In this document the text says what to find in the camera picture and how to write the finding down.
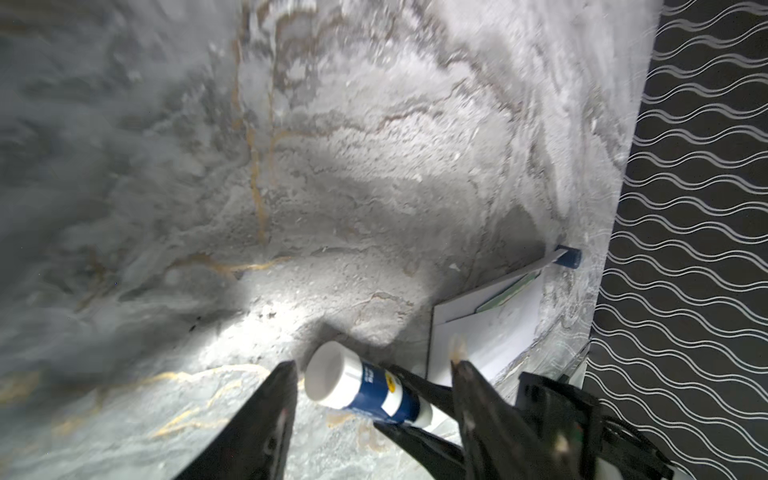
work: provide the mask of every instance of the white wavy line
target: white wavy line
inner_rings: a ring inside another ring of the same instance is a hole
[[[763,30],[768,30],[768,22],[759,23],[758,25],[753,26],[752,28],[745,31],[743,34],[739,35],[738,37],[728,38],[727,40],[722,40],[720,38],[713,37],[712,35],[697,35],[695,37],[689,38],[682,45],[675,48],[674,50],[669,50],[669,51],[654,50],[653,54],[651,55],[651,58],[653,58],[654,60],[669,60],[670,58],[679,54],[686,48],[691,47],[693,45],[701,45],[701,44],[704,44],[710,48],[715,48],[716,50],[723,50],[724,48],[734,47],[739,43],[741,43],[742,41],[747,40],[752,35],[755,35],[756,33]]]
[[[741,435],[741,438],[746,440],[747,443],[749,443],[755,450],[758,452],[762,452],[764,455],[768,455],[768,448],[766,448],[764,445],[760,444],[757,440],[755,440],[752,435],[741,425],[734,422],[731,419],[726,419],[724,417],[707,417],[704,415],[699,415],[698,413],[694,412],[693,410],[689,409],[685,403],[680,400],[680,397],[676,396],[669,390],[665,390],[662,388],[657,387],[643,387],[642,385],[636,383],[632,377],[627,373],[626,370],[622,369],[620,366],[616,365],[600,365],[598,363],[595,363],[587,357],[587,365],[590,366],[592,369],[597,370],[598,372],[615,372],[618,373],[622,378],[624,378],[624,381],[636,392],[642,393],[644,395],[661,395],[663,397],[668,398],[671,400],[677,408],[681,410],[689,419],[700,422],[708,425],[724,425],[726,427],[731,428],[736,433]]]
[[[655,316],[659,316],[661,318],[674,318],[675,316],[687,316],[688,318],[692,318],[699,322],[699,324],[709,333],[719,336],[724,339],[730,339],[730,338],[738,338],[740,336],[751,336],[756,339],[760,339],[764,342],[768,342],[768,333],[758,330],[758,329],[739,329],[739,330],[724,330],[721,328],[718,328],[707,319],[705,319],[700,313],[689,310],[689,309],[676,309],[676,310],[660,310],[656,308],[655,306],[651,305],[642,295],[638,295],[634,292],[626,292],[622,293],[621,295],[613,295],[611,293],[608,293],[605,288],[602,286],[599,289],[599,292],[608,300],[613,300],[614,302],[619,302],[626,299],[635,300],[636,302],[639,302],[642,304],[645,309],[653,313]]]
[[[629,339],[641,352],[645,353],[648,356],[653,356],[655,358],[660,358],[663,356],[673,356],[679,360],[682,360],[684,363],[688,365],[688,367],[693,370],[698,376],[700,376],[703,379],[707,379],[711,382],[737,382],[741,383],[742,385],[750,387],[761,399],[763,399],[764,402],[768,402],[768,392],[765,391],[765,389],[758,383],[752,380],[749,377],[745,377],[743,375],[739,375],[738,373],[727,373],[725,375],[717,375],[715,373],[708,372],[704,369],[701,369],[688,355],[685,355],[684,353],[678,352],[677,350],[672,349],[665,349],[665,350],[653,350],[648,347],[646,347],[635,335],[633,335],[630,332],[625,332],[623,330],[617,331],[617,332],[607,332],[600,328],[596,323],[592,325],[592,328],[597,330],[598,333],[600,333],[602,336],[612,337],[612,336],[623,336],[627,339]]]
[[[682,463],[675,462],[674,460],[670,459],[670,464],[672,464],[673,467],[677,468],[678,470],[680,470],[684,474],[688,475],[691,478],[691,480],[697,480],[697,478],[694,476],[694,474],[691,473],[690,470],[688,470],[688,468],[686,468]]]
[[[651,97],[643,93],[643,103],[659,104],[662,101],[667,100],[669,97],[672,97],[675,94],[679,94],[682,91],[692,91],[694,94],[697,94],[700,97],[704,97],[704,98],[715,98],[715,97],[724,95],[732,90],[735,90],[736,88],[742,85],[746,85],[749,83],[768,84],[767,78],[768,78],[768,74],[764,74],[764,73],[750,74],[722,88],[707,88],[698,83],[688,82],[682,85],[678,85],[675,88],[672,88],[671,90],[669,90],[667,93],[663,95],[659,95],[658,97]]]
[[[640,114],[640,116],[637,117],[637,122],[640,122],[646,118],[660,118],[664,123],[667,124],[682,124],[689,121],[691,118],[695,118],[708,112],[717,112],[718,114],[721,114],[724,117],[728,117],[732,120],[747,120],[767,111],[768,104],[747,111],[734,110],[726,104],[706,104],[688,114],[675,116],[670,115],[666,111],[659,108],[654,108],[653,110],[644,111],[642,114]]]
[[[731,208],[715,208],[710,207],[706,202],[696,197],[677,197],[664,202],[662,204],[654,202],[640,192],[626,192],[619,197],[619,203],[626,200],[637,200],[645,207],[651,210],[666,210],[667,208],[674,207],[679,204],[694,205],[696,208],[712,215],[713,217],[727,217],[729,215],[737,214],[742,210],[758,210],[768,214],[768,204],[765,202],[744,202],[743,204],[734,205]]]
[[[645,319],[637,322],[630,321],[626,317],[621,315],[621,312],[619,312],[618,309],[616,309],[616,307],[612,305],[608,305],[607,303],[596,306],[595,311],[598,311],[598,310],[605,310],[605,311],[611,312],[613,316],[619,321],[619,323],[626,326],[627,328],[637,329],[638,327],[651,326],[657,330],[660,330],[672,343],[674,343],[677,346],[680,346],[683,348],[690,348],[690,349],[697,349],[697,348],[703,348],[703,347],[715,349],[718,352],[725,355],[726,357],[728,357],[728,359],[735,366],[738,366],[742,370],[745,370],[749,373],[754,373],[756,375],[768,373],[768,366],[752,365],[751,363],[739,358],[739,356],[737,356],[736,353],[733,353],[733,350],[729,349],[727,346],[725,346],[722,343],[718,343],[713,340],[696,340],[693,342],[689,340],[683,340],[680,337],[676,336],[674,333],[672,333],[667,328],[667,326],[661,322],[657,322],[656,320],[652,320],[652,319]]]
[[[608,275],[615,275],[615,276],[621,277],[621,279],[624,280],[624,282],[626,282],[627,285],[630,285],[637,290],[651,290],[654,288],[664,288],[674,293],[677,296],[677,298],[679,298],[680,300],[683,300],[685,303],[693,306],[709,306],[709,305],[715,305],[715,304],[730,305],[736,310],[739,310],[744,316],[749,317],[755,323],[768,326],[768,317],[765,317],[765,316],[759,315],[758,313],[753,312],[748,306],[744,305],[744,303],[740,302],[739,300],[730,298],[729,296],[711,296],[709,298],[695,298],[686,294],[680,287],[678,287],[672,282],[667,282],[666,280],[656,280],[650,283],[639,283],[632,280],[629,277],[629,275],[627,275],[624,271],[619,270],[618,268],[608,268],[604,270],[603,278],[605,278]]]
[[[598,338],[592,338],[590,343],[597,344],[608,353],[608,355],[616,360],[617,362],[620,362],[623,365],[642,365],[645,368],[649,369],[651,372],[653,372],[656,377],[666,386],[669,386],[673,389],[681,389],[681,390],[698,390],[699,392],[706,393],[717,405],[720,406],[723,410],[728,412],[729,415],[733,415],[739,419],[742,420],[768,420],[768,413],[765,412],[744,412],[743,410],[739,410],[736,407],[731,406],[728,402],[726,402],[723,397],[720,396],[720,394],[715,391],[712,387],[705,385],[703,383],[698,382],[676,382],[666,375],[664,375],[661,370],[653,363],[646,359],[643,359],[641,357],[635,357],[635,358],[624,358],[623,356],[617,354],[612,348],[611,345],[606,342],[603,339]]]
[[[747,192],[748,194],[752,194],[752,195],[768,194],[768,187],[759,187],[757,185],[752,185],[751,183],[744,180],[742,177],[738,177],[737,175],[731,175],[731,174],[715,175],[714,177],[707,178],[705,181],[699,182],[697,184],[692,184],[691,182],[686,182],[685,180],[681,180],[680,177],[678,177],[677,175],[670,174],[668,172],[661,172],[659,174],[651,175],[645,180],[635,180],[634,178],[629,178],[627,176],[624,176],[624,182],[630,187],[645,187],[646,185],[653,183],[656,180],[668,180],[673,184],[677,185],[679,188],[682,188],[683,190],[688,190],[688,191],[701,190],[702,188],[709,187],[712,184],[724,182],[727,184],[734,184],[737,187],[739,187],[741,190],[744,190],[745,192]]]
[[[761,152],[757,152],[756,154],[752,154],[749,157],[742,158],[741,160],[732,161],[732,160],[723,160],[722,158],[718,157],[712,152],[704,151],[704,150],[692,151],[680,158],[675,158],[673,160],[662,160],[655,154],[652,154],[651,152],[639,151],[635,154],[632,154],[629,157],[629,160],[627,160],[627,162],[631,162],[635,160],[650,160],[657,167],[668,168],[668,167],[676,167],[677,165],[680,165],[689,160],[693,160],[694,158],[699,160],[706,160],[716,167],[731,169],[731,168],[745,167],[751,164],[752,162],[756,162],[760,160],[768,160],[768,152],[761,151]]]
[[[706,255],[705,253],[701,253],[694,249],[690,244],[687,242],[683,242],[682,240],[678,239],[669,239],[665,240],[661,243],[645,243],[644,241],[637,238],[637,236],[632,232],[627,232],[626,230],[617,230],[611,234],[611,239],[614,238],[626,238],[632,243],[635,244],[635,246],[641,248],[642,250],[645,250],[647,252],[651,252],[654,250],[660,250],[665,247],[677,247],[682,250],[685,250],[689,255],[691,255],[696,260],[700,260],[702,262],[719,262],[721,260],[726,260],[729,258],[740,258],[742,260],[746,260],[750,263],[752,263],[757,268],[761,269],[763,272],[768,273],[768,263],[766,263],[765,260],[763,260],[762,257],[756,255],[755,253],[748,252],[746,250],[729,250],[727,252],[718,253],[716,255]]]
[[[731,292],[751,292],[752,290],[760,290],[760,289],[768,288],[768,281],[764,281],[764,280],[761,280],[760,282],[748,283],[747,285],[731,283],[727,280],[724,280],[723,277],[718,275],[713,270],[703,266],[698,266],[698,265],[687,266],[682,270],[672,270],[672,269],[666,268],[664,265],[659,263],[655,258],[648,255],[638,254],[638,255],[633,255],[632,257],[623,258],[623,257],[616,257],[609,250],[608,258],[611,260],[611,262],[617,263],[619,265],[628,265],[630,263],[637,262],[637,261],[649,263],[654,269],[656,269],[658,273],[661,273],[662,275],[665,275],[665,276],[683,276],[683,275],[691,275],[692,273],[699,273],[700,275],[704,275],[708,277],[710,280],[715,282],[720,288],[729,290]]]
[[[591,373],[589,371],[587,371],[587,375],[586,376],[587,376],[587,378],[592,379],[593,381],[596,378],[598,378],[595,374],[593,374],[593,373]],[[600,404],[602,404],[604,406],[607,406],[608,408],[613,410],[614,413],[616,414],[616,416],[618,416],[620,419],[623,419],[625,422],[629,422],[629,420],[627,420],[627,418],[621,413],[619,408],[611,400],[608,400],[608,399],[598,399],[598,401],[600,402]],[[653,425],[635,425],[635,428],[637,428],[641,432],[651,432],[651,433],[655,434],[656,436],[658,436],[660,439],[664,440],[667,443],[667,446],[669,447],[669,449],[671,451],[673,451],[675,453],[675,455],[677,455],[678,457],[684,458],[688,462],[690,462],[690,463],[692,463],[694,465],[706,465],[706,466],[715,468],[716,470],[719,470],[721,473],[723,473],[723,475],[728,477],[729,480],[737,480],[737,478],[733,475],[733,473],[731,473],[731,471],[728,468],[726,468],[725,465],[723,465],[722,463],[717,462],[715,460],[712,460],[710,458],[694,457],[694,456],[688,455],[686,452],[683,452],[682,450],[680,450],[677,447],[677,445],[675,445],[674,442],[672,442],[672,440],[669,438],[667,433],[664,432],[663,430],[660,430],[659,428],[657,428],[657,427],[655,427]]]
[[[705,28],[708,28],[711,25],[714,25],[715,23],[717,23],[717,21],[719,21],[726,15],[729,15],[731,13],[737,13],[737,12],[748,12],[753,15],[760,15],[763,12],[763,10],[761,10],[760,8],[754,8],[751,5],[737,3],[735,5],[731,5],[730,7],[724,9],[719,14],[710,18],[706,22],[693,23],[690,20],[686,20],[685,18],[667,22],[657,30],[656,36],[659,36],[660,33],[666,30],[669,30],[670,28],[680,28],[682,30],[690,31],[690,32],[702,31]]]
[[[724,55],[719,55],[709,60],[704,65],[701,65],[700,67],[694,68],[692,70],[683,70],[682,68],[676,67],[675,65],[661,65],[648,72],[648,76],[646,78],[651,78],[655,75],[663,73],[670,74],[675,78],[692,78],[702,73],[703,71],[706,71],[709,67],[720,63],[732,63],[740,66],[741,68],[761,68],[768,65],[768,58],[748,58],[737,53],[726,53]]]
[[[667,218],[662,217],[661,215],[656,215],[656,214],[643,215],[642,217],[636,218],[634,220],[627,220],[626,218],[623,218],[621,215],[616,216],[616,223],[618,223],[622,227],[635,227],[645,222],[658,223],[664,226],[664,228],[666,228],[670,232],[676,233],[678,235],[690,235],[691,233],[696,233],[699,230],[706,230],[706,229],[717,230],[719,232],[722,232],[726,237],[730,238],[734,242],[741,243],[743,245],[755,245],[758,243],[762,243],[763,241],[765,241],[765,239],[768,239],[768,233],[766,233],[765,235],[761,235],[759,237],[748,237],[746,235],[737,233],[734,229],[732,229],[731,227],[728,227],[724,223],[715,222],[715,221],[701,222],[701,223],[697,223],[696,225],[692,225],[690,227],[679,227],[674,223],[671,223],[669,220],[667,220]]]
[[[648,404],[641,399],[640,397],[636,395],[632,395],[631,393],[616,393],[613,390],[609,389],[600,379],[599,376],[594,376],[593,380],[595,382],[598,382],[603,389],[603,392],[605,392],[606,395],[611,397],[614,400],[629,400],[638,406],[640,406],[645,413],[648,415],[648,417],[652,420],[654,420],[656,423],[664,425],[665,427],[668,427],[670,429],[682,429],[686,432],[690,432],[698,439],[705,444],[705,446],[712,452],[713,454],[717,455],[723,460],[726,460],[728,462],[735,462],[735,463],[746,463],[748,465],[755,466],[757,468],[760,468],[762,470],[765,470],[768,472],[768,462],[765,462],[764,460],[761,460],[759,458],[755,457],[748,457],[746,455],[734,455],[731,453],[726,452],[725,450],[722,450],[717,445],[714,445],[706,435],[704,435],[704,432],[701,431],[701,429],[697,428],[696,426],[691,425],[690,423],[686,422],[674,422],[671,420],[663,419],[660,416],[656,415],[656,413],[653,411],[653,409],[648,406]]]
[[[677,15],[678,13],[682,12],[686,8],[690,7],[695,2],[696,0],[688,0],[682,5],[678,5],[677,7],[668,7],[664,5],[663,7],[661,7],[661,14],[665,17]]]
[[[684,128],[671,128],[670,130],[666,130],[664,133],[659,134],[654,138],[640,138],[637,135],[634,135],[632,137],[632,143],[634,143],[638,147],[650,147],[651,145],[657,144],[658,142],[662,141],[664,138],[680,137],[680,138],[683,138],[689,144],[709,145],[720,140],[721,138],[727,137],[728,135],[735,135],[735,134],[749,135],[750,137],[754,138],[757,141],[768,143],[768,134],[757,127],[753,127],[752,125],[734,125],[732,127],[728,127],[725,130],[718,132],[715,135],[711,135],[709,137],[699,137],[697,135],[690,133],[688,130],[685,130]]]

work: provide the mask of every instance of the glue stick tube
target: glue stick tube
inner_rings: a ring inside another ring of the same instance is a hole
[[[403,386],[397,376],[337,342],[324,343],[312,355],[304,388],[310,400],[332,409],[419,428],[432,422],[428,402]]]

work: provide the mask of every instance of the marble surface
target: marble surface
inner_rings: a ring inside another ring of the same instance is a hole
[[[586,341],[657,0],[12,3],[0,478],[172,478],[283,359],[424,372],[431,306],[558,243]],[[424,478],[300,392],[287,478]]]

